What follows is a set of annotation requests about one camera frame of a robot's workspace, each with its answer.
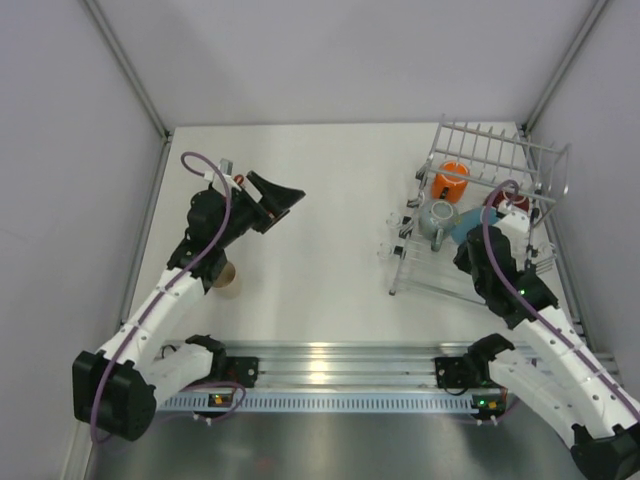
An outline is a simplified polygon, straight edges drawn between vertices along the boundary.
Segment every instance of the metal corner post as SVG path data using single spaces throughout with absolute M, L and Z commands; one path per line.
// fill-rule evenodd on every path
M 542 92 L 542 95 L 529 114 L 527 121 L 524 123 L 524 131 L 526 135 L 529 135 L 536 127 L 538 121 L 540 120 L 540 117 L 545 112 L 547 106 L 549 105 L 549 102 L 553 98 L 553 95 L 562 84 L 562 81 L 567 76 L 569 69 L 575 63 L 575 60 L 578 58 L 580 52 L 583 51 L 587 40 L 595 30 L 595 27 L 598 24 L 599 20 L 603 17 L 606 8 L 611 3 L 613 3 L 613 0 L 597 0 L 593 4 L 591 11 L 580 26 L 578 33 L 569 45 L 569 48 L 565 52 L 557 68 L 554 70 L 554 73 L 547 83 L 544 91 Z
M 113 28 L 109 24 L 109 20 L 102 11 L 102 8 L 98 4 L 98 1 L 80 0 L 80 3 L 86 8 L 87 13 L 94 21 L 98 31 L 100 32 L 100 35 L 109 47 L 109 50 L 111 51 L 116 63 L 124 73 L 127 82 L 133 89 L 136 98 L 140 102 L 140 105 L 142 106 L 147 116 L 149 117 L 149 120 L 158 132 L 158 135 L 160 135 L 163 140 L 166 140 L 169 137 L 169 129 L 162 121 L 162 118 L 160 118 L 155 105 L 151 101 L 151 98 L 144 88 L 140 77 L 136 73 L 131 60 L 129 60 L 129 57 L 127 56 L 124 48 L 122 47 L 122 44 L 113 31 Z

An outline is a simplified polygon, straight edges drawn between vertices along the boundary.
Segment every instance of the metal floor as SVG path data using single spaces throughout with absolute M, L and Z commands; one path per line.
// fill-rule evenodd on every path
M 517 408 L 498 427 L 420 414 L 176 418 L 94 451 L 86 480 L 582 479 L 553 430 Z

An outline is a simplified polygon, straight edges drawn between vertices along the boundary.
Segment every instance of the small cup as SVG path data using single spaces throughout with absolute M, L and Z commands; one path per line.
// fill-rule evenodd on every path
M 225 298 L 236 298 L 242 290 L 242 279 L 238 275 L 238 270 L 231 262 L 222 268 L 222 272 L 213 282 L 213 291 Z
M 488 200 L 489 197 L 487 196 L 482 204 L 486 205 Z M 493 208 L 498 208 L 505 200 L 511 200 L 514 207 L 529 213 L 529 197 L 525 197 L 524 195 L 514 196 L 513 192 L 510 192 L 508 189 L 504 189 L 496 195 L 496 198 L 493 201 Z
M 446 200 L 430 200 L 420 209 L 418 228 L 431 241 L 431 250 L 440 251 L 442 241 L 455 227 L 458 210 Z
M 457 173 L 459 175 L 469 175 L 469 168 L 460 162 L 449 160 L 440 165 L 441 170 Z M 436 178 L 431 186 L 431 196 L 433 198 L 446 199 L 451 203 L 457 203 L 464 190 L 467 188 L 469 182 L 462 178 L 453 177 L 450 175 L 444 175 L 442 173 L 436 174 Z
M 458 245 L 461 245 L 467 240 L 467 233 L 478 225 L 482 225 L 482 215 L 484 215 L 484 209 L 487 207 L 478 207 L 461 213 L 458 215 L 455 221 L 455 227 L 451 230 L 451 238 Z M 491 208 L 489 212 L 489 225 L 494 225 L 498 218 L 498 212 L 495 208 Z

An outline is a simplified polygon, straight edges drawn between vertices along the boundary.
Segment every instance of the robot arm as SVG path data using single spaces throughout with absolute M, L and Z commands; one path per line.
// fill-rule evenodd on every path
M 84 351 L 76 358 L 73 400 L 78 420 L 136 440 L 151 424 L 156 408 L 168 398 L 196 380 L 221 379 L 225 348 L 207 336 L 193 336 L 168 358 L 155 358 L 176 324 L 222 272 L 227 263 L 224 249 L 250 228 L 267 232 L 305 195 L 301 190 L 274 185 L 254 172 L 246 179 L 262 198 L 254 199 L 231 179 L 227 180 L 233 187 L 228 190 L 230 202 L 212 184 L 193 196 L 184 238 L 154 291 L 96 353 Z M 230 214 L 220 234 L 228 204 Z M 213 245 L 215 235 L 220 236 Z M 101 382 L 104 388 L 100 391 Z M 100 401 L 97 418 L 92 420 L 96 397 Z
M 478 384 L 496 383 L 524 401 L 558 433 L 588 479 L 628 478 L 640 470 L 640 403 L 616 383 L 575 333 L 535 267 L 518 271 L 503 233 L 513 228 L 513 221 L 511 217 L 504 225 L 500 221 L 488 227 L 488 238 L 500 270 L 537 315 L 498 278 L 482 226 L 468 233 L 454 262 L 471 274 L 489 309 L 537 352 L 552 375 L 539 372 L 499 334 L 469 347 L 463 368 Z

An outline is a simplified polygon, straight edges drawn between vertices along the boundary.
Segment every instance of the dish rack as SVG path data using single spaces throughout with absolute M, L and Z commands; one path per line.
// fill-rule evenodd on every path
M 407 214 L 392 213 L 387 220 L 387 225 L 397 231 L 398 239 L 393 245 L 382 244 L 378 254 L 382 258 L 399 256 L 389 294 L 395 295 L 400 289 L 419 289 L 485 304 L 473 289 L 469 276 L 453 263 L 458 245 L 448 237 L 440 251 L 433 252 L 430 242 L 415 228 L 420 206 L 431 198 L 431 182 L 438 173 L 468 181 L 462 199 L 456 204 L 460 213 L 482 206 L 503 181 L 518 182 L 519 194 L 529 198 L 530 211 L 537 207 L 541 212 L 529 232 L 529 243 L 537 250 L 531 261 L 539 275 L 551 271 L 556 249 L 548 242 L 545 229 L 538 227 L 567 193 L 569 150 L 568 144 L 559 149 L 553 144 L 544 146 L 523 138 L 518 131 L 507 135 L 506 129 L 497 133 L 493 126 L 448 123 L 443 117 L 427 159 L 416 172 L 418 188 L 407 201 Z M 464 163 L 469 175 L 442 170 L 440 165 L 448 160 Z

